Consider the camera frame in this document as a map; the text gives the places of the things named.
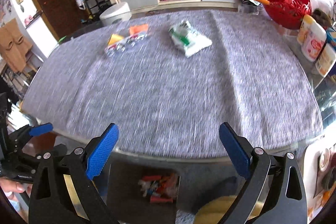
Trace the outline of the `left hand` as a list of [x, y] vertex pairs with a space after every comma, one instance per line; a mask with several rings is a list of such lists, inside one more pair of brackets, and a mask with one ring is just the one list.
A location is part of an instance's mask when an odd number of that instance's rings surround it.
[[32, 185], [31, 184], [20, 184], [19, 182], [9, 180], [8, 178], [0, 178], [1, 189], [4, 191], [5, 195], [9, 200], [18, 201], [15, 193], [27, 192], [28, 195], [31, 194]]

